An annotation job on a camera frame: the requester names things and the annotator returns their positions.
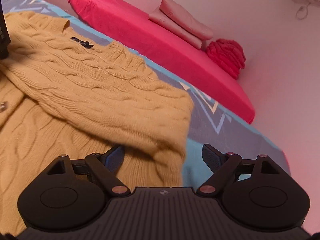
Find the tan cable-knit cardigan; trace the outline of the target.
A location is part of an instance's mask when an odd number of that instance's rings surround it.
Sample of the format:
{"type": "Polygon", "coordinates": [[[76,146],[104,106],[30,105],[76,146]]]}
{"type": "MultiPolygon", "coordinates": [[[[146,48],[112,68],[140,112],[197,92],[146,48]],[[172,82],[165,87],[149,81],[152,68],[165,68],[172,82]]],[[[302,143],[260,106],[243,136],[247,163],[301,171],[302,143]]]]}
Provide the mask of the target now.
{"type": "Polygon", "coordinates": [[[193,101],[117,42],[84,47],[64,18],[5,16],[1,61],[1,232],[19,234],[17,199],[58,155],[125,146],[117,176],[130,189],[182,185],[193,101]]]}

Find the blue grey patterned bedsheet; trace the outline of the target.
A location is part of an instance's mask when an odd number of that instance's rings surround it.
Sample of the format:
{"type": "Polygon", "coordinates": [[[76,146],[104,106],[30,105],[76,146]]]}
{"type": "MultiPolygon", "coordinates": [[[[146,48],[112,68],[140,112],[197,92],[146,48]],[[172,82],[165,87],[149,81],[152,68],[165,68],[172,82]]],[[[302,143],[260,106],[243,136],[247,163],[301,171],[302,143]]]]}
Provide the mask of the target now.
{"type": "MultiPolygon", "coordinates": [[[[95,44],[105,46],[112,42],[112,38],[43,0],[1,0],[1,2],[4,13],[34,11],[62,17],[71,22],[72,28],[77,33],[92,39],[95,44]]],[[[197,188],[212,175],[201,157],[204,144],[210,144],[222,153],[237,153],[244,159],[255,159],[259,154],[266,154],[284,171],[290,172],[284,152],[271,140],[196,86],[146,56],[143,59],[162,81],[177,88],[184,88],[194,102],[187,140],[187,158],[182,169],[184,186],[197,188]]]]}

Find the red mattress sheet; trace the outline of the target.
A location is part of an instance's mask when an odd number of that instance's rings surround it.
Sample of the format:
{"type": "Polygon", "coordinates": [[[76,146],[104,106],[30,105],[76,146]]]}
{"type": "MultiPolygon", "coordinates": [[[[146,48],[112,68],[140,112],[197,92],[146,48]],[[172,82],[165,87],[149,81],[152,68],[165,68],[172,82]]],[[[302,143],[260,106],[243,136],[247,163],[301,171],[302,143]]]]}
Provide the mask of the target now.
{"type": "Polygon", "coordinates": [[[255,110],[238,82],[200,49],[123,0],[67,0],[81,20],[196,86],[247,123],[255,110]]]}

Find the red ruffled cloth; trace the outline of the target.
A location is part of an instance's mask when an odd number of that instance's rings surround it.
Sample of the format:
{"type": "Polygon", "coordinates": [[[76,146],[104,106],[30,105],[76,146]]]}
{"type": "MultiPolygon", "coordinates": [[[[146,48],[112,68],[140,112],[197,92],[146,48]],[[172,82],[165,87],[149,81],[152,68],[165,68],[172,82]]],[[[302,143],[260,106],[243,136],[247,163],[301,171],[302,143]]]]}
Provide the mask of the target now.
{"type": "Polygon", "coordinates": [[[245,68],[246,57],[238,42],[220,38],[210,42],[207,56],[233,79],[237,80],[240,70],[245,68]]]}

